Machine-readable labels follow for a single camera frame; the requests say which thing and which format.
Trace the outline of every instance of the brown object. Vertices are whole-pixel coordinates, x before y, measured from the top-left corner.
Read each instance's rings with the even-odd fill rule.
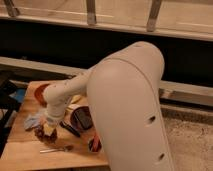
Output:
[[[48,136],[44,134],[44,126],[39,125],[34,129],[35,136],[42,142],[45,143],[54,143],[57,139],[57,131],[54,129],[53,133]]]
[[[47,102],[44,100],[44,97],[42,95],[44,89],[50,84],[42,84],[40,85],[38,88],[36,88],[35,92],[34,92],[34,96],[36,98],[36,100],[39,102],[39,104],[43,107],[47,106]]]

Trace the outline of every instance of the utensil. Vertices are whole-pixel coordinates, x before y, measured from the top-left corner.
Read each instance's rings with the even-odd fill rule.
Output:
[[[66,130],[68,130],[69,132],[71,132],[73,135],[75,135],[76,137],[81,137],[80,133],[75,129],[73,128],[71,125],[68,125],[66,122],[64,121],[61,121],[60,122],[60,126],[62,128],[65,128]]]
[[[56,151],[64,151],[68,152],[73,149],[72,145],[67,145],[65,147],[60,147],[60,148],[52,148],[52,149],[46,149],[46,150],[41,150],[40,153],[51,153],[51,152],[56,152]]]

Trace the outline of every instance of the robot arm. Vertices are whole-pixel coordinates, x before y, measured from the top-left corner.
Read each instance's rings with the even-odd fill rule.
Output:
[[[87,92],[89,108],[112,171],[173,171],[158,99],[164,61],[137,42],[71,80],[48,86],[47,125],[55,127],[71,96]]]
[[[47,103],[45,110],[46,124],[44,133],[50,135],[63,119],[65,110],[69,105],[72,96],[86,92],[86,86],[92,68],[80,73],[70,80],[58,81],[50,84],[43,92],[43,98]]]

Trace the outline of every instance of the black phone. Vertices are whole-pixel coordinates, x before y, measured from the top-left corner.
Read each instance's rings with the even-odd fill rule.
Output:
[[[74,117],[79,121],[84,130],[87,130],[93,126],[92,118],[89,112],[89,107],[79,107],[74,111]]]

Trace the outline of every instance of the pen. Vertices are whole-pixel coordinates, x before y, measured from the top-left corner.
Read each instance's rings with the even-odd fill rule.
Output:
[[[75,135],[76,137],[81,137],[80,133],[75,129],[73,128],[71,125],[68,125],[66,122],[64,121],[61,121],[60,122],[60,126],[62,128],[65,128],[66,130],[68,130],[69,132],[71,132],[73,135]]]

